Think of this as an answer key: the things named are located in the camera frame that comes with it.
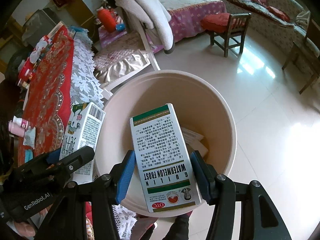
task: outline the pink bottle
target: pink bottle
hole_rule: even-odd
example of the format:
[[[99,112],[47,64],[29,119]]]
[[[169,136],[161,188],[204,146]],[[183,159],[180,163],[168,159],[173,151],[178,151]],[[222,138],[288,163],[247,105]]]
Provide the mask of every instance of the pink bottle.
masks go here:
[[[18,135],[20,137],[24,137],[24,129],[21,128],[19,125],[17,125],[16,123],[10,121],[9,122],[9,132]]]

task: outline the red cushion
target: red cushion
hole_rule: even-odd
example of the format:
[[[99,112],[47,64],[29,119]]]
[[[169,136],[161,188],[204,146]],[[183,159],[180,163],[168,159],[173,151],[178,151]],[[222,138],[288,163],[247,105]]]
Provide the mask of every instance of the red cushion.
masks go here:
[[[281,20],[285,21],[285,22],[290,22],[290,17],[283,11],[280,11],[277,8],[274,8],[272,6],[268,6],[267,10],[274,14],[275,16],[277,16],[278,18],[280,18]]]
[[[201,26],[205,30],[223,33],[227,30],[229,13],[210,14],[201,20]]]

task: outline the tiled floor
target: tiled floor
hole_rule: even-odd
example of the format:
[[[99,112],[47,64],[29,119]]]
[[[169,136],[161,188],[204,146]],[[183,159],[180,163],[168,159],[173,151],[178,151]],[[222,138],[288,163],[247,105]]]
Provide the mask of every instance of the tiled floor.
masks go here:
[[[156,54],[161,69],[195,74],[214,86],[233,113],[238,136],[230,178],[257,179],[278,208],[293,240],[308,239],[320,221],[320,100],[305,77],[258,33],[249,30],[240,60],[217,46],[206,34],[178,43],[170,55]],[[240,206],[236,206],[233,239],[238,239]],[[191,240],[204,240],[213,208],[205,205],[190,217]],[[158,220],[152,240],[162,239],[173,218]]]

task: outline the sofa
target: sofa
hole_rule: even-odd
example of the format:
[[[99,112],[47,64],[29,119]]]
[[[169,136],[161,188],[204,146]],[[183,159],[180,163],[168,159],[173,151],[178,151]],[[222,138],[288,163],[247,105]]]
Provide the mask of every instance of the sofa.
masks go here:
[[[229,13],[236,14],[249,12],[227,0],[222,1],[225,3],[227,12]],[[306,35],[306,31],[297,25],[296,20],[297,15],[306,9],[295,0],[268,0],[268,5],[284,11],[291,19],[291,26],[282,26],[250,11],[252,13],[252,18],[249,27],[273,42],[285,55],[288,55],[292,48],[293,41],[298,43],[302,42]],[[309,42],[309,47],[315,52],[315,55],[319,56],[319,50],[313,43]],[[299,57],[296,65],[303,73],[306,73],[307,75],[312,74],[308,64],[306,64],[301,57]]]

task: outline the quilted blanket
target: quilted blanket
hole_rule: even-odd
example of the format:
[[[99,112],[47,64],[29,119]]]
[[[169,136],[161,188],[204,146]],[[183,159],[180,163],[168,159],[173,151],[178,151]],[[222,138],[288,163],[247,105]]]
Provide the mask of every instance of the quilted blanket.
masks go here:
[[[243,9],[259,14],[282,27],[294,28],[294,23],[289,23],[284,20],[281,20],[280,18],[278,18],[277,16],[269,12],[266,8],[264,8],[263,6],[251,0],[227,0],[227,1]]]

